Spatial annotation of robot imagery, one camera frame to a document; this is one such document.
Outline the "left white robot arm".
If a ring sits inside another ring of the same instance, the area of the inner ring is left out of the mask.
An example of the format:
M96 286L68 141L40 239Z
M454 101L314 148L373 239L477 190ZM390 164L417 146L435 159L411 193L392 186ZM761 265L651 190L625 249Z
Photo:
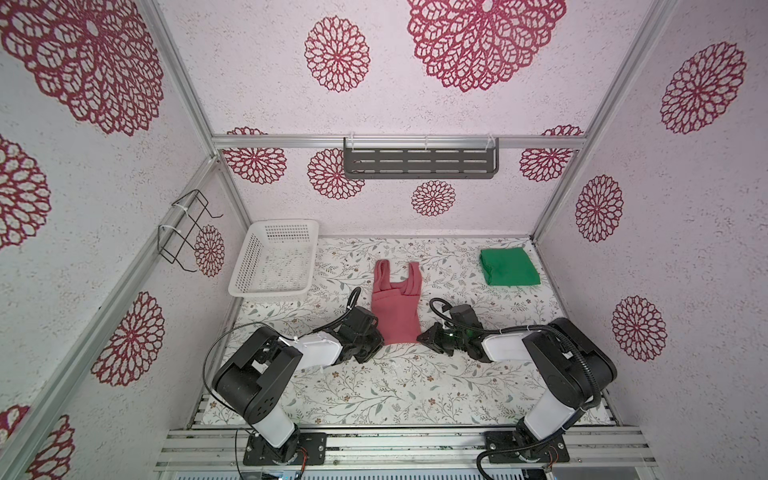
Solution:
M359 306L295 339L264 325L217 370L211 386L273 452L287 457L297 448L298 426L282 409L280 399L294 374L350 360L363 364L383 346L378 318Z

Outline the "green tank top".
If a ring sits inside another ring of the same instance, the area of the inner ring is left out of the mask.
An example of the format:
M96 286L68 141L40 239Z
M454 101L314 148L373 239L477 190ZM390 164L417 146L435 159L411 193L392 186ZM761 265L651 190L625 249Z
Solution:
M480 264L489 286L535 286L541 277L522 247L483 249Z

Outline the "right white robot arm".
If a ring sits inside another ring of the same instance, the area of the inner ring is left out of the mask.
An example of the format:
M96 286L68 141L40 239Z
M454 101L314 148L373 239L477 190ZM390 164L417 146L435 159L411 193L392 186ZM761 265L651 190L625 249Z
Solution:
M567 318L547 324L488 329L468 304L429 300L440 318L417 341L436 353L466 353L481 363L530 361L546 390L518 422L513 444L552 443L584 414L602 403L602 393L618 377L613 361Z

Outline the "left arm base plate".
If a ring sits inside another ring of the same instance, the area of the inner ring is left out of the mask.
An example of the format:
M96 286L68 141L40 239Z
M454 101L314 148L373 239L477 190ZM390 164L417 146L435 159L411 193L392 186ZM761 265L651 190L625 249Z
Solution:
M242 463L259 467L323 465L327 440L325 433L298 432L281 447L274 447L263 436L251 434Z

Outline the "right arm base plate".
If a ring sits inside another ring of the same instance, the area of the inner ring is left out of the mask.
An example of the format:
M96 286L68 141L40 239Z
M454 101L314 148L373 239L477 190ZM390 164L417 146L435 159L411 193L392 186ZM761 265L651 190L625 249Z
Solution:
M549 465L570 461L562 430L541 440L518 430L486 431L483 437L491 464L544 463Z

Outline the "pink tank top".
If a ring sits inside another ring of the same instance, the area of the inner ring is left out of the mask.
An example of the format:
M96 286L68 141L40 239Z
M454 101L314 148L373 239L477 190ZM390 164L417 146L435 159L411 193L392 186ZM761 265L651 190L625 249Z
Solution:
M421 334L418 308L422 274L418 262L408 264L408 276L400 282L390 279L390 262L378 260L374 267L371 310L385 345L411 344Z

